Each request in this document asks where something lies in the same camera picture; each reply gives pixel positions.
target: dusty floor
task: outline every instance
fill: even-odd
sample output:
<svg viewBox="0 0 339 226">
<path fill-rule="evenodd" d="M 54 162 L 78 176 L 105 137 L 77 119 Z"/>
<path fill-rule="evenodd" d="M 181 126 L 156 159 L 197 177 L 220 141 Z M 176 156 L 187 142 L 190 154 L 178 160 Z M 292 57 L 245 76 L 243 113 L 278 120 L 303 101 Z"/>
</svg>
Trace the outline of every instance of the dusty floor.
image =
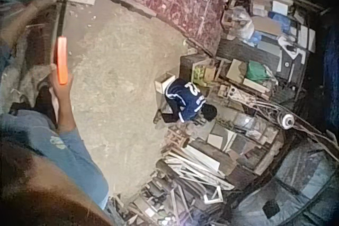
<svg viewBox="0 0 339 226">
<path fill-rule="evenodd" d="M 70 7 L 65 21 L 75 74 L 75 119 L 110 193 L 133 195 L 159 159 L 165 129 L 155 130 L 154 79 L 178 72 L 184 37 L 109 0 Z"/>
</svg>

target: man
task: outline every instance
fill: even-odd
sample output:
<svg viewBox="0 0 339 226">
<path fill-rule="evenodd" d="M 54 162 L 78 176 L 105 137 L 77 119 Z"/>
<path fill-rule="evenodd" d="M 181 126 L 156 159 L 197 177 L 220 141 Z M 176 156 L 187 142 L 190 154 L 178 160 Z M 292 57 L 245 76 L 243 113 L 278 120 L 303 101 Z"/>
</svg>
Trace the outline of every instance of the man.
<svg viewBox="0 0 339 226">
<path fill-rule="evenodd" d="M 192 82 L 176 79 L 165 89 L 165 98 L 173 112 L 161 113 L 165 123 L 178 120 L 184 123 L 192 120 L 199 111 L 207 121 L 212 121 L 217 116 L 217 109 L 206 103 L 204 96 Z"/>
<path fill-rule="evenodd" d="M 0 74 L 25 26 L 55 2 L 33 0 L 1 30 Z M 50 95 L 49 102 L 41 98 L 49 93 L 46 85 L 34 108 L 0 116 L 0 217 L 10 225 L 111 225 L 100 209 L 108 200 L 107 181 L 86 150 L 73 117 L 72 78 L 69 74 L 68 83 L 60 85 L 52 67 L 57 126 L 47 117 Z"/>
</svg>

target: blue shirt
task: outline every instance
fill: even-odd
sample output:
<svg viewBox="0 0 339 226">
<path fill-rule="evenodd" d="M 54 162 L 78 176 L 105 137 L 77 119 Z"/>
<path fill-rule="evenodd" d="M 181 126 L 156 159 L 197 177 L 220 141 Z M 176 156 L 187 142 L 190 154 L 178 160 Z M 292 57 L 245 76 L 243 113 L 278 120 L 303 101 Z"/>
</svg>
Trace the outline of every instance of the blue shirt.
<svg viewBox="0 0 339 226">
<path fill-rule="evenodd" d="M 2 45 L 0 53 L 2 74 L 10 50 Z M 77 129 L 57 134 L 55 126 L 45 115 L 36 111 L 19 110 L 17 116 L 0 115 L 0 139 L 15 142 L 48 158 L 97 205 L 102 209 L 106 206 L 108 183 L 92 160 Z"/>
<path fill-rule="evenodd" d="M 165 90 L 165 95 L 175 100 L 184 110 L 179 112 L 181 122 L 194 118 L 206 102 L 205 97 L 192 82 L 176 79 Z"/>
</svg>

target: blue jersey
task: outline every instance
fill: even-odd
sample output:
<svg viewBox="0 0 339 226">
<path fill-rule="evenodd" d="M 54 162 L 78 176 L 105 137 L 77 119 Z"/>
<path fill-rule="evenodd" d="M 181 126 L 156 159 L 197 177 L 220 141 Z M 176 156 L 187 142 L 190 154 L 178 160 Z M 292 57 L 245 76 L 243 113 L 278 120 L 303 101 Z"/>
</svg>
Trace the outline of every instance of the blue jersey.
<svg viewBox="0 0 339 226">
<path fill-rule="evenodd" d="M 191 120 L 196 116 L 203 104 L 205 97 L 192 82 L 183 79 L 173 81 L 165 91 L 167 98 L 175 100 L 184 110 L 179 112 L 181 122 Z"/>
</svg>

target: orange object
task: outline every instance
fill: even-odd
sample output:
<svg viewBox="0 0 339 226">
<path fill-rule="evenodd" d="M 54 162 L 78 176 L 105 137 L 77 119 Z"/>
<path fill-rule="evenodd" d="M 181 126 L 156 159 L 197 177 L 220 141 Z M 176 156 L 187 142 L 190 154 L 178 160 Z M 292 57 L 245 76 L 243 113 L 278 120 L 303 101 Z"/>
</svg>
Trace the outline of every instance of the orange object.
<svg viewBox="0 0 339 226">
<path fill-rule="evenodd" d="M 58 37 L 57 67 L 58 67 L 59 84 L 64 85 L 68 81 L 67 38 L 66 37 Z"/>
</svg>

